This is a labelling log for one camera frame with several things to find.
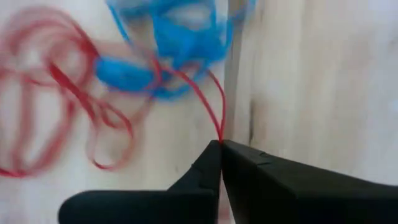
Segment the blue yarn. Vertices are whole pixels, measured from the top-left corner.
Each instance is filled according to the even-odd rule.
[[[254,9],[256,0],[249,0],[248,8],[239,11],[226,22],[216,21],[215,0],[150,0],[135,7],[123,7],[108,2],[115,23],[123,39],[131,46],[134,42],[127,34],[123,21],[129,22],[144,16],[151,16],[154,25],[154,37],[158,58],[171,58],[171,66],[180,70],[186,63],[199,63],[201,67],[194,74],[192,80],[199,82],[206,75],[206,69],[212,64],[226,57],[233,39],[235,22],[244,19],[245,15]],[[189,29],[177,24],[178,21],[167,16],[167,13],[178,7],[189,4],[204,4],[210,15],[205,22],[201,22],[199,30]],[[152,70],[141,68],[134,64],[116,58],[101,57],[96,61],[96,76],[105,84],[121,91],[134,93],[149,93],[161,100],[174,100],[186,94],[191,87],[183,84],[174,90],[160,86],[154,90],[146,90],[146,86],[154,81]],[[162,73],[163,80],[170,80],[171,74]]]

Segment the black tool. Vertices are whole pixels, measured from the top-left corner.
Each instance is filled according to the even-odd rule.
[[[60,224],[217,223],[223,172],[235,222],[398,223],[398,187],[374,184],[225,141],[212,141],[165,191],[90,191]]]

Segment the wooden board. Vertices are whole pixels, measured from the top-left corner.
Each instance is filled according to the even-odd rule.
[[[398,184],[397,12],[394,0],[259,1],[239,64],[252,146]]]
[[[38,3],[63,9],[93,39],[120,44],[123,42],[104,1],[6,1],[2,2],[0,9],[0,24],[18,9]],[[222,0],[217,3],[218,10],[225,16],[228,5]],[[118,48],[109,48],[112,44],[105,46],[108,48],[103,50],[107,53],[124,55],[123,50],[120,52]],[[223,83],[224,65],[220,63],[211,69]],[[201,87],[216,114],[221,114],[221,98],[214,84],[206,81]],[[18,91],[3,95],[1,99],[2,131],[6,130],[8,139],[16,133],[17,123],[9,123],[8,120],[17,118],[18,99]],[[29,149],[34,153],[30,157],[37,155],[60,116],[56,91],[43,91],[36,103],[36,121],[40,130],[35,132],[35,143],[32,144],[34,148]],[[140,103],[141,100],[137,98],[124,99],[124,112],[131,113]],[[209,141],[216,138],[208,114],[194,94],[173,103],[156,103],[143,125],[136,129],[136,138],[140,143],[135,148],[130,165],[118,172],[104,172],[95,168],[86,158],[90,122],[83,110],[79,112],[77,120],[61,159],[51,170],[24,180],[0,177],[0,223],[56,223],[61,203],[83,190],[167,189],[190,168]],[[108,147],[111,152],[116,150],[119,146],[118,137],[102,141],[102,148]],[[1,154],[6,155],[7,148],[3,146],[2,144]]]

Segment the wood grain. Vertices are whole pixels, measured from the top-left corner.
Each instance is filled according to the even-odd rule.
[[[397,12],[393,0],[259,1],[239,64],[252,145],[398,184]]]

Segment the red string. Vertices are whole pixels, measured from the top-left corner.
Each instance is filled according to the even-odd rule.
[[[34,41],[39,34],[43,34],[39,41]],[[49,7],[31,7],[16,14],[10,23],[6,26],[4,37],[4,48],[7,52],[7,60],[0,61],[0,94],[4,81],[17,77],[21,83],[21,118],[19,120],[19,132],[16,140],[11,148],[12,169],[8,170],[0,167],[0,175],[6,177],[28,177],[36,175],[39,172],[53,165],[56,161],[63,145],[70,134],[73,121],[76,117],[79,102],[81,107],[86,111],[92,126],[92,137],[88,141],[87,155],[89,160],[98,168],[104,170],[115,170],[125,166],[133,153],[134,146],[134,128],[133,124],[139,123],[144,119],[152,105],[152,97],[146,99],[143,106],[137,110],[134,115],[127,118],[121,111],[111,106],[107,101],[113,99],[114,93],[109,92],[100,99],[96,99],[88,93],[88,87],[93,80],[94,61],[100,55],[95,46],[79,27],[65,13]],[[16,72],[6,69],[8,60],[15,60],[23,54],[22,50],[26,44],[45,45],[52,43],[47,50],[43,52],[44,68],[30,68],[26,72]],[[69,77],[55,63],[55,59],[62,59],[64,54],[70,50],[68,46],[74,44],[78,47],[80,53],[85,57],[84,68],[81,70],[80,76]],[[182,78],[185,82],[192,86],[195,93],[205,106],[215,125],[218,139],[223,140],[223,130],[225,124],[225,95],[223,89],[216,77],[207,71],[209,77],[215,82],[222,96],[222,118],[221,123],[217,122],[217,118],[207,101],[206,97],[199,89],[196,83],[191,81],[187,75],[180,71],[172,70],[162,65],[155,57],[150,56],[149,61],[155,73],[155,80],[146,88],[156,88],[162,84],[162,71],[169,72],[177,77]],[[52,82],[45,82],[34,78],[35,74],[48,74],[52,78]],[[24,153],[28,148],[28,143],[32,139],[32,130],[34,128],[34,110],[33,99],[36,88],[53,88],[57,90],[62,97],[63,114],[58,122],[57,128],[52,133],[49,140],[40,154],[39,158],[31,165],[24,162]],[[120,121],[111,121],[108,113],[114,113]],[[111,165],[102,165],[95,159],[95,145],[100,133],[101,124],[105,124],[110,128],[124,130],[129,135],[128,147],[123,150],[121,159]]]

